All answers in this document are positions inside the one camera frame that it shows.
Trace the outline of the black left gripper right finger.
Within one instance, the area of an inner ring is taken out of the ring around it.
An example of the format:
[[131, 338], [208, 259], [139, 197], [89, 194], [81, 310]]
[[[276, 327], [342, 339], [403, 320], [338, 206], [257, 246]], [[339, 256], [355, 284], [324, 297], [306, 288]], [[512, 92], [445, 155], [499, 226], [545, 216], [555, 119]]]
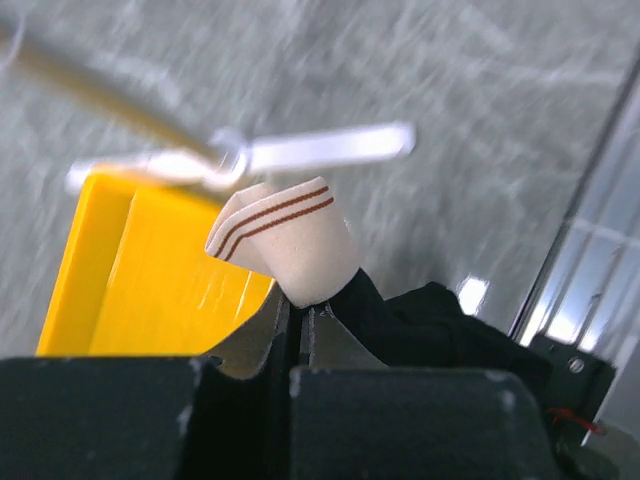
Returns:
[[326, 308], [290, 374], [294, 479], [556, 479], [536, 402], [513, 375], [385, 366]]

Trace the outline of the black underwear with beige waistband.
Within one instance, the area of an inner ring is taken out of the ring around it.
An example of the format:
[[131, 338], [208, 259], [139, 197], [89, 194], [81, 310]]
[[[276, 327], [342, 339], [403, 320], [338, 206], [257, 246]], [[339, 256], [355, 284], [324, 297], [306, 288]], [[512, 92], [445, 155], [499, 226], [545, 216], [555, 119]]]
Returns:
[[384, 299], [362, 269], [321, 177], [285, 190], [258, 184], [234, 193], [215, 220], [205, 251], [273, 278], [299, 310], [329, 306], [389, 366], [505, 370], [532, 390], [550, 379], [547, 360], [465, 314], [456, 295], [437, 282]]

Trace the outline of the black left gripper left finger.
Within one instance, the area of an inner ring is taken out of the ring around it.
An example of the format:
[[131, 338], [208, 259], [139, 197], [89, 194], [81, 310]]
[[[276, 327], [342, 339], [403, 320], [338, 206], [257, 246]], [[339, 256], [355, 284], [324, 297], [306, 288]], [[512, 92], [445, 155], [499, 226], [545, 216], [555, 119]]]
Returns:
[[195, 356], [8, 358], [5, 479], [281, 479], [290, 306], [272, 290]]

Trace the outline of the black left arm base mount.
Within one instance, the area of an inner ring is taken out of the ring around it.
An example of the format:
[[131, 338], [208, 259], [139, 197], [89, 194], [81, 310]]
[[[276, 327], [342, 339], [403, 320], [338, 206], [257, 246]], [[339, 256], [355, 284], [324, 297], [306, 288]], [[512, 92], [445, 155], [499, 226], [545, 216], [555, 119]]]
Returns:
[[572, 442], [581, 444], [588, 434], [607, 430], [596, 416], [616, 375], [607, 361], [544, 334], [536, 334], [529, 349], [552, 366], [543, 392], [545, 418]]

